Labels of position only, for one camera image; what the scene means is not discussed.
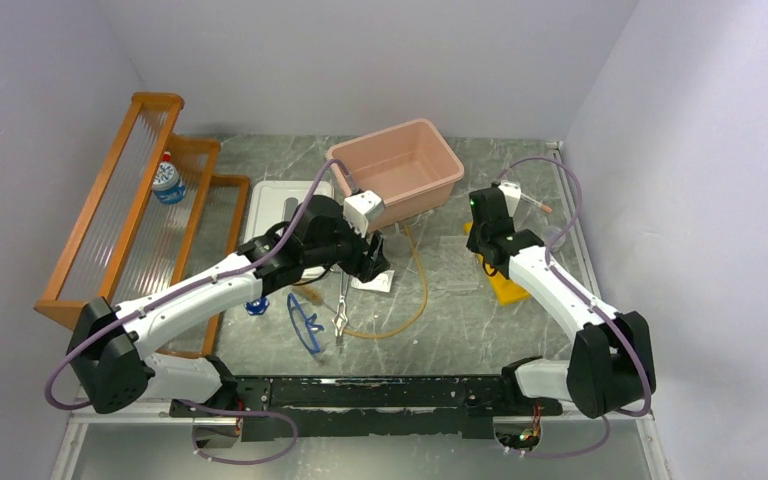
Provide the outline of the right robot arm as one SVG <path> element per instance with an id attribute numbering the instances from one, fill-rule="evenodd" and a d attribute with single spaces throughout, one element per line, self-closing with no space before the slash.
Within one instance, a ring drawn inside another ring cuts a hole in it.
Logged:
<path id="1" fill-rule="evenodd" d="M 656 391 L 650 328 L 636 311 L 622 313 L 587 291 L 530 230 L 516 230 L 500 185 L 470 192 L 467 248 L 496 274 L 527 291 L 572 344 L 567 360 L 531 358 L 503 370 L 502 406 L 522 414 L 538 398 L 570 402 L 597 418 L 651 404 Z"/>

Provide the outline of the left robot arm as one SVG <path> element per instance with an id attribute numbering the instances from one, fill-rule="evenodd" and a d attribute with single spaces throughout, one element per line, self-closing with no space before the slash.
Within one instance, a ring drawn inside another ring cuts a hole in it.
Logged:
<path id="1" fill-rule="evenodd" d="M 160 353 L 169 340 L 232 307 L 299 282 L 314 267 L 338 266 L 367 282 L 390 267 L 371 223 L 383 200 L 362 191 L 338 203 L 306 198 L 289 222 L 251 238 L 218 264 L 158 293 L 117 306 L 96 297 L 83 305 L 65 357 L 99 414 L 141 397 L 198 403 L 209 414 L 233 409 L 237 388 L 215 358 Z"/>

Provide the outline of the clear plastic funnel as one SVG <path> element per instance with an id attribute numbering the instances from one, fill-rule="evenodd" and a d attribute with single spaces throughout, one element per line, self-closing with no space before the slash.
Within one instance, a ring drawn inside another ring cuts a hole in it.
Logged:
<path id="1" fill-rule="evenodd" d="M 411 256 L 411 241 L 398 223 L 382 229 L 384 237 L 384 254 L 391 260 L 409 258 Z"/>

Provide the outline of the clear acrylic tube rack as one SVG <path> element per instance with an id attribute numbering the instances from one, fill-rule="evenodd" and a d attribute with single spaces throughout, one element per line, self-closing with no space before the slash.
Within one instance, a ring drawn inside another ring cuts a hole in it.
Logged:
<path id="1" fill-rule="evenodd" d="M 435 282 L 446 292 L 472 292 L 479 287 L 477 260 L 466 248 L 467 237 L 442 236 L 435 260 Z"/>

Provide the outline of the yellow test tube rack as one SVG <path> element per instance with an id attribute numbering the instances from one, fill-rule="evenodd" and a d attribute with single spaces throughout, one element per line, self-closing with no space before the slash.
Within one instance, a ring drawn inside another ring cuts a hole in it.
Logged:
<path id="1" fill-rule="evenodd" d="M 513 281 L 505 278 L 499 273 L 491 275 L 484 267 L 483 257 L 476 254 L 479 270 L 490 285 L 496 300 L 500 306 L 512 305 L 531 297 L 531 294 Z"/>

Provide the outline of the clear petri dish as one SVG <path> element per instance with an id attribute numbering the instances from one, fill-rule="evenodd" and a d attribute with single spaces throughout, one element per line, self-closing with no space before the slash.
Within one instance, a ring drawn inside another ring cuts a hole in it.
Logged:
<path id="1" fill-rule="evenodd" d="M 552 253 L 558 251 L 566 240 L 566 233 L 564 230 L 555 225 L 546 226 L 542 230 L 540 236 L 544 241 L 547 250 Z"/>

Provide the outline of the white orange marker pen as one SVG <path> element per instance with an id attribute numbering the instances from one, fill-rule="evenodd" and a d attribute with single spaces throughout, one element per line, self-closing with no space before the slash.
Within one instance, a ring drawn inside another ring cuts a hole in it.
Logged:
<path id="1" fill-rule="evenodd" d="M 547 214 L 551 214 L 553 212 L 553 209 L 550 206 L 544 204 L 540 200 L 538 200 L 538 199 L 536 199 L 536 198 L 534 198 L 534 197 L 532 197 L 530 195 L 527 195 L 525 193 L 521 193 L 520 197 L 521 197 L 522 200 L 529 202 L 530 204 L 534 205 L 535 207 L 539 208 L 540 210 L 542 210 L 543 212 L 545 212 Z"/>

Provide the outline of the metal crucible tongs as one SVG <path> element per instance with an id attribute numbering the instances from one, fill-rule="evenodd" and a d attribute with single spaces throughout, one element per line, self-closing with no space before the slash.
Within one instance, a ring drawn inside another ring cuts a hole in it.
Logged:
<path id="1" fill-rule="evenodd" d="M 335 342 L 338 347 L 343 345 L 344 332 L 349 326 L 347 300 L 351 289 L 351 277 L 345 273 L 340 273 L 340 284 L 338 290 L 337 306 L 332 318 L 334 327 Z"/>

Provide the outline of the test tube brush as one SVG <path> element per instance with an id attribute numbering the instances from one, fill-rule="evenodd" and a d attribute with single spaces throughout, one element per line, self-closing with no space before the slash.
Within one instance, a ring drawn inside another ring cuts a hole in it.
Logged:
<path id="1" fill-rule="evenodd" d="M 333 308 L 325 301 L 323 294 L 316 288 L 310 285 L 293 285 L 292 292 L 296 295 L 302 296 L 315 306 L 325 307 L 328 310 Z"/>

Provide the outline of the blue safety glasses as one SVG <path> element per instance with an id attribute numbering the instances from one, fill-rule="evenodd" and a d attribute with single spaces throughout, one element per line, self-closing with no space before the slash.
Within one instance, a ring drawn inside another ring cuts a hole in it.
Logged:
<path id="1" fill-rule="evenodd" d="M 317 314 L 306 312 L 304 303 L 293 293 L 287 295 L 286 306 L 291 325 L 302 346 L 311 355 L 319 354 L 322 349 L 316 335 L 324 331 L 325 328 L 318 322 Z"/>

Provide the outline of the pink plastic bin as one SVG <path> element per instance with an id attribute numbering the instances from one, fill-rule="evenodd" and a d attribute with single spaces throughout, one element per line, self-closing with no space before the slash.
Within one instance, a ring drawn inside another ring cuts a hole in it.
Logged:
<path id="1" fill-rule="evenodd" d="M 464 176 L 457 155 L 422 118 L 334 145 L 326 158 L 342 161 L 359 188 L 383 200 L 372 230 L 442 206 Z"/>

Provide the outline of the white bin lid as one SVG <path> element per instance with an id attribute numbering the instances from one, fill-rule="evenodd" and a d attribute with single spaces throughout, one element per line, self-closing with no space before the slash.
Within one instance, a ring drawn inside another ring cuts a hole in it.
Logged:
<path id="1" fill-rule="evenodd" d="M 252 189 L 252 198 L 240 243 L 264 234 L 276 223 L 290 221 L 312 185 L 311 181 L 262 181 Z"/>

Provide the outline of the graduated cylinder blue base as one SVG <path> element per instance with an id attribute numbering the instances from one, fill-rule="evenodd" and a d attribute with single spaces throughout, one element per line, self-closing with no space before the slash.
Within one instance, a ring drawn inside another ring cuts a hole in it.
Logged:
<path id="1" fill-rule="evenodd" d="M 267 311 L 269 306 L 270 306 L 269 299 L 266 297 L 261 297 L 256 300 L 246 302 L 244 305 L 244 308 L 248 315 L 260 316 Z"/>

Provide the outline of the blue white bottle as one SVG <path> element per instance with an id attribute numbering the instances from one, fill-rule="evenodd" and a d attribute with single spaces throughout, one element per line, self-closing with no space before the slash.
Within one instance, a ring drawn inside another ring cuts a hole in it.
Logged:
<path id="1" fill-rule="evenodd" d="M 155 171 L 152 192 L 161 204 L 172 205 L 186 196 L 186 184 L 171 162 L 171 152 L 164 151 Z"/>

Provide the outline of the orange wooden shelf rack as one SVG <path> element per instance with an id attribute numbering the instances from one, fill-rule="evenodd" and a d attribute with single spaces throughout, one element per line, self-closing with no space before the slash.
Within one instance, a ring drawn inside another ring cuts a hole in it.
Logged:
<path id="1" fill-rule="evenodd" d="M 81 308 L 103 297 L 110 304 L 154 294 L 185 279 L 210 192 L 232 193 L 225 251 L 233 252 L 245 218 L 251 181 L 220 174 L 215 139 L 179 135 L 184 108 L 175 93 L 136 92 L 90 188 L 67 243 L 34 309 L 75 328 Z M 161 204 L 152 183 L 164 151 L 186 184 L 176 204 Z"/>

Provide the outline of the black base frame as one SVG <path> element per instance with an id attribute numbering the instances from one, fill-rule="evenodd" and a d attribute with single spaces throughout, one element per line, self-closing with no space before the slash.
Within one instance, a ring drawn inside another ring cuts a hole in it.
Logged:
<path id="1" fill-rule="evenodd" d="M 244 441 L 281 437 L 458 435 L 493 439 L 504 417 L 559 416 L 559 401 L 523 396 L 500 374 L 441 376 L 237 376 L 191 407 L 174 399 L 174 417 L 211 409 L 248 414 Z"/>

